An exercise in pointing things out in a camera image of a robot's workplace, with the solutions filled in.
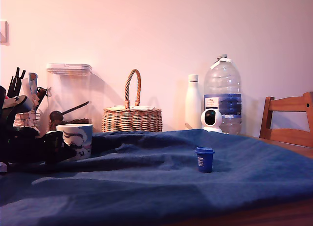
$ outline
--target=white water bottle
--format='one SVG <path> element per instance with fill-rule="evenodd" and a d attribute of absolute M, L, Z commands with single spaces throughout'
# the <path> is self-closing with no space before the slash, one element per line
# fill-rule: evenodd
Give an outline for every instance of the white water bottle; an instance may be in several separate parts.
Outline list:
<path fill-rule="evenodd" d="M 188 75 L 188 89 L 185 100 L 185 130 L 201 129 L 201 101 L 198 76 Z"/>

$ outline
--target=blue container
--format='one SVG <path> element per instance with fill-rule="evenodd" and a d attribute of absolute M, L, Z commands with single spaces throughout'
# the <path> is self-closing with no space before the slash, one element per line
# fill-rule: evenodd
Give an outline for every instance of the blue container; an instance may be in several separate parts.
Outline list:
<path fill-rule="evenodd" d="M 206 147 L 197 147 L 195 153 L 198 158 L 199 171 L 212 172 L 214 150 Z"/>

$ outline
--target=wooden chair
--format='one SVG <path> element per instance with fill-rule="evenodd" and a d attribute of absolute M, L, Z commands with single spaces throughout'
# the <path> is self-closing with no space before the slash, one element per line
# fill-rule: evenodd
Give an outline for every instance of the wooden chair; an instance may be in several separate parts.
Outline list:
<path fill-rule="evenodd" d="M 306 112 L 310 131 L 271 129 L 273 111 Z M 303 96 L 299 97 L 288 97 L 279 100 L 275 100 L 274 97 L 266 97 L 260 138 L 313 148 L 313 92 L 304 93 Z"/>

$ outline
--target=white mug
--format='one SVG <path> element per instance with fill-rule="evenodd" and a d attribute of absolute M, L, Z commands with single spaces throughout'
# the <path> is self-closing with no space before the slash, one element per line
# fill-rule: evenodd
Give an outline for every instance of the white mug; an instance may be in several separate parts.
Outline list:
<path fill-rule="evenodd" d="M 63 132 L 63 139 L 67 145 L 76 145 L 76 156 L 69 158 L 69 161 L 76 161 L 90 157 L 92 124 L 58 125 L 57 131 Z"/>

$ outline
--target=security camera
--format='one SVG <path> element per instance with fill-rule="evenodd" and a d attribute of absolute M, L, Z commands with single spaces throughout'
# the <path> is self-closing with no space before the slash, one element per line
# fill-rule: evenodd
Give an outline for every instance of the security camera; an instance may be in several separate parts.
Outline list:
<path fill-rule="evenodd" d="M 222 133 L 220 129 L 222 121 L 223 117 L 219 110 L 207 109 L 201 114 L 202 128 L 208 132 Z"/>

